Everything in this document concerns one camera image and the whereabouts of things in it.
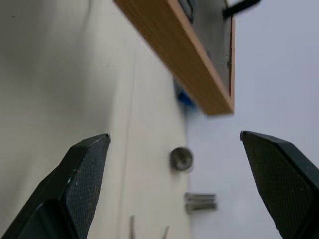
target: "wooden shelf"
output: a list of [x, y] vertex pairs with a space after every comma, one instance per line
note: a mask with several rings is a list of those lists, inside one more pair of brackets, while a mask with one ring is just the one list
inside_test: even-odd
[[231, 19], [231, 70], [227, 86], [178, 0], [115, 0], [115, 3], [205, 113], [234, 113], [234, 19]]

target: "white wall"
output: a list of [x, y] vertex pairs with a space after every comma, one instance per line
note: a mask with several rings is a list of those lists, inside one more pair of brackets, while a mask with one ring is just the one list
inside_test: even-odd
[[292, 141], [319, 166], [319, 1], [263, 0], [236, 17], [236, 113], [188, 112], [191, 190], [219, 209], [192, 217], [195, 239], [279, 239], [239, 140], [250, 130]]

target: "metal plate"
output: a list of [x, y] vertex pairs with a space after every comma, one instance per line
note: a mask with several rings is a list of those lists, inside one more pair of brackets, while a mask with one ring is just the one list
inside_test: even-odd
[[224, 20], [225, 0], [194, 1], [192, 27], [222, 81], [230, 84], [231, 18]]

